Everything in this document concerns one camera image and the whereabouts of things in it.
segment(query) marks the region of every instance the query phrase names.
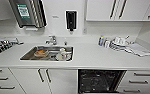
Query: faucet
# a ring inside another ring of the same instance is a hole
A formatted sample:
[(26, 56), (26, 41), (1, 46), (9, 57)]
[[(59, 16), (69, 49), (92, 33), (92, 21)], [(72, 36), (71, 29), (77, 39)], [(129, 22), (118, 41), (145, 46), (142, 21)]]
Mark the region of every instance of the faucet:
[(50, 39), (50, 41), (46, 41), (46, 43), (52, 43), (53, 45), (56, 45), (57, 44), (57, 42), (56, 42), (56, 36), (49, 36), (49, 37), (51, 37), (51, 39)]

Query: drawer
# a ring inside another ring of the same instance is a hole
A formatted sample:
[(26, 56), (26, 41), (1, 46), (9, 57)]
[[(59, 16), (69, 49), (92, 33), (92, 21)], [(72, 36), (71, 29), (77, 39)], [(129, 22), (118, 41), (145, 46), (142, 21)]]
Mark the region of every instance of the drawer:
[(0, 94), (25, 94), (13, 75), (0, 75)]
[(1, 74), (0, 75), (0, 85), (2, 84), (18, 84), (17, 80), (11, 74)]
[(25, 94), (22, 88), (15, 85), (0, 85), (0, 94)]
[(124, 93), (124, 94), (146, 94), (148, 91), (148, 88), (143, 87), (118, 87), (118, 92)]
[(127, 71), (119, 86), (150, 87), (150, 71)]
[(0, 74), (12, 74), (8, 68), (0, 68)]

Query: bottle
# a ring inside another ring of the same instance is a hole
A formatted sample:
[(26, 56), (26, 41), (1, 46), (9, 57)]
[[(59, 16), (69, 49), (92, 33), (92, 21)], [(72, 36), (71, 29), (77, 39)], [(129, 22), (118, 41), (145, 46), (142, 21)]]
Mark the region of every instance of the bottle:
[(102, 46), (103, 45), (103, 35), (101, 35), (101, 37), (99, 38), (99, 42), (98, 42), (98, 45), (99, 46)]

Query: paper towel dispenser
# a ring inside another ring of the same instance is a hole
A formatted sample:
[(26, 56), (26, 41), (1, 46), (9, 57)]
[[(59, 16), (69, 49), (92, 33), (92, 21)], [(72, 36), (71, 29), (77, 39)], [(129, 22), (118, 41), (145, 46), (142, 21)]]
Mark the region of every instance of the paper towel dispenser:
[(46, 26), (46, 19), (41, 0), (9, 0), (19, 27)]

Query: soap dispenser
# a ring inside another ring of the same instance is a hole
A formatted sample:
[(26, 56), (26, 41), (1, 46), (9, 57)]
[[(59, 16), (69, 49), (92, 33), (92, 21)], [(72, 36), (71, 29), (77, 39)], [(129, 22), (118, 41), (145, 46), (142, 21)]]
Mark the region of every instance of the soap dispenser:
[(67, 29), (70, 29), (71, 33), (76, 29), (76, 16), (76, 11), (66, 11)]

